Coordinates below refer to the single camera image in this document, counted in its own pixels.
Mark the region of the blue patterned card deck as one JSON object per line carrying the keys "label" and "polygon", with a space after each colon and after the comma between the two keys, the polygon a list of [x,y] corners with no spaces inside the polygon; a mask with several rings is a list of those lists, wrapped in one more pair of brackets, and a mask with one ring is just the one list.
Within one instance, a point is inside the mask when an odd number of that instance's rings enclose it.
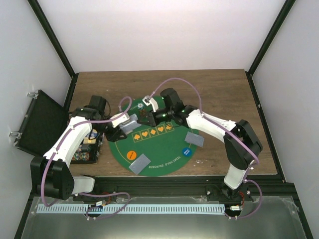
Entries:
{"label": "blue patterned card deck", "polygon": [[126,122],[120,123],[119,126],[123,133],[128,135],[135,129],[139,128],[141,124],[138,123],[138,116],[136,114],[132,114]]}

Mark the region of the orange big blind button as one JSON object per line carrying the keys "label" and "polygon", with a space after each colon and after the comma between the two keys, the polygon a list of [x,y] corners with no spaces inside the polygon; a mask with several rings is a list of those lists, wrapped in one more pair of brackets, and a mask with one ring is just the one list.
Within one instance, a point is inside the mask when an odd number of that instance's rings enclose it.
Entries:
{"label": "orange big blind button", "polygon": [[127,159],[133,161],[137,158],[137,153],[133,150],[127,152]]}

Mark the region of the dealt cards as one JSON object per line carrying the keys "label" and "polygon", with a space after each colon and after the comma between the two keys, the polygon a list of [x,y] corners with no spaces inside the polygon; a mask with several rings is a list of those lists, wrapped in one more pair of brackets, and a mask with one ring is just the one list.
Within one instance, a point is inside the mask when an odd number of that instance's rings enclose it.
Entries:
{"label": "dealt cards", "polygon": [[198,147],[203,147],[203,145],[204,145],[204,137],[202,137],[201,135],[192,133],[192,132],[188,132],[186,134],[184,141],[189,143],[189,144],[196,145]]}
{"label": "dealt cards", "polygon": [[140,174],[149,164],[151,160],[145,156],[145,154],[141,154],[130,166],[129,169],[136,175]]}

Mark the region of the blue small blind button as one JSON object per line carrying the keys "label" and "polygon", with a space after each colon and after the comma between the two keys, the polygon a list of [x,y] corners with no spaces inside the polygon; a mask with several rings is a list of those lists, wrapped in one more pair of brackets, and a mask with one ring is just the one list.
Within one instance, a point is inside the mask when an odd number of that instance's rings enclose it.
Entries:
{"label": "blue small blind button", "polygon": [[182,155],[184,157],[192,157],[192,149],[189,148],[189,147],[185,147],[183,150],[182,150]]}

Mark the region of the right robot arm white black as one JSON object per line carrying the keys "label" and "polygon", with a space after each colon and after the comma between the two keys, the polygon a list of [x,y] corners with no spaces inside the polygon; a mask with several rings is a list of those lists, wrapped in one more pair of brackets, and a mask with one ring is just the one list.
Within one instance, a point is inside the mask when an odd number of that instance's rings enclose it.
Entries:
{"label": "right robot arm white black", "polygon": [[221,194],[228,201],[234,200],[248,171],[259,163],[258,156],[263,150],[251,125],[243,119],[239,122],[224,120],[203,112],[200,107],[185,105],[173,88],[163,90],[160,96],[164,102],[162,108],[153,97],[143,98],[143,103],[152,109],[141,124],[155,127],[161,122],[174,121],[178,126],[204,132],[224,143],[230,166]]}

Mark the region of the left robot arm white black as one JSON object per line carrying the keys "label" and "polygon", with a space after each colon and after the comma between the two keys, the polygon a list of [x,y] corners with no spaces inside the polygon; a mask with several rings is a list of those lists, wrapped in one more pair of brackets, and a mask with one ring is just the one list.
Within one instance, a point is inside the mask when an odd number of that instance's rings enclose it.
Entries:
{"label": "left robot arm white black", "polygon": [[128,112],[120,111],[114,116],[106,116],[106,103],[105,98],[92,96],[88,105],[72,112],[69,124],[57,142],[43,156],[36,156],[31,161],[32,190],[41,197],[45,206],[50,206],[46,197],[66,200],[82,193],[90,201],[101,197],[102,189],[95,184],[93,177],[74,177],[69,167],[76,150],[92,130],[105,134],[109,141],[127,137],[120,124],[129,121]]}

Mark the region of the stacked poker chips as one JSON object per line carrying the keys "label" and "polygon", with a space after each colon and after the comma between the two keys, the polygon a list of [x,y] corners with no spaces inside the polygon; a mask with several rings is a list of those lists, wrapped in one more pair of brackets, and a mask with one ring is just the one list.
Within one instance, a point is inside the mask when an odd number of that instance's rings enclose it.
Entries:
{"label": "stacked poker chips", "polygon": [[147,114],[145,105],[143,103],[138,103],[137,104],[137,108],[139,110],[140,117],[144,118],[146,116],[146,114]]}

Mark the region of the round green poker mat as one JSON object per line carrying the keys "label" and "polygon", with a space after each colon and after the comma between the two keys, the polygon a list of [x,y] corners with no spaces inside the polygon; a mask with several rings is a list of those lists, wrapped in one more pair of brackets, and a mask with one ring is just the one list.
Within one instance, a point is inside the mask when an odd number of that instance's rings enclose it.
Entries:
{"label": "round green poker mat", "polygon": [[[184,141],[188,132],[199,134],[197,130],[178,126],[174,121],[162,122],[156,127],[142,125],[126,139],[108,144],[113,157],[129,172],[133,173],[129,166],[134,160],[127,159],[127,152],[133,150],[137,158],[145,154],[151,160],[138,176],[159,177],[176,172],[193,158],[197,146]],[[192,149],[192,157],[182,155],[185,147]]]}

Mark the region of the black poker chip case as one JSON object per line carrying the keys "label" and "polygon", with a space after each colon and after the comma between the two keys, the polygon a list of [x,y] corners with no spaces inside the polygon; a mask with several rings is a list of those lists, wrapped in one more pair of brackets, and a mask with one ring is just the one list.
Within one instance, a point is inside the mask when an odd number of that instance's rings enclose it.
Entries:
{"label": "black poker chip case", "polygon": [[71,164],[93,164],[97,163],[100,147],[103,145],[104,135],[92,129],[82,140],[76,149]]}

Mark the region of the light blue slotted strip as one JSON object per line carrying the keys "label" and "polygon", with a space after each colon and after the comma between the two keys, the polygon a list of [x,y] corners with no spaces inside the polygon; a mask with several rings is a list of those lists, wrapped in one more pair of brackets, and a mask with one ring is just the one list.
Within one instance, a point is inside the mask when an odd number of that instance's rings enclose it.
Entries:
{"label": "light blue slotted strip", "polygon": [[[55,204],[46,207],[39,204],[36,207],[38,214],[84,214],[89,204]],[[90,210],[90,214],[197,214],[197,215],[223,215],[224,205],[219,204],[109,204],[102,208]]]}

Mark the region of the black mounting rail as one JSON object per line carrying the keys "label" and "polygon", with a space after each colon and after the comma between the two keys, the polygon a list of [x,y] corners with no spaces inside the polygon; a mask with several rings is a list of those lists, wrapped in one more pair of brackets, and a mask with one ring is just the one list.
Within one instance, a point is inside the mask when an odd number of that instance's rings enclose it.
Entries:
{"label": "black mounting rail", "polygon": [[[208,201],[235,202],[259,196],[253,183],[245,183],[229,198],[222,194],[223,176],[171,176],[171,177],[96,177],[91,194],[127,192],[131,197],[200,197]],[[285,182],[279,175],[250,175],[261,188],[263,196],[297,197],[294,183]]]}

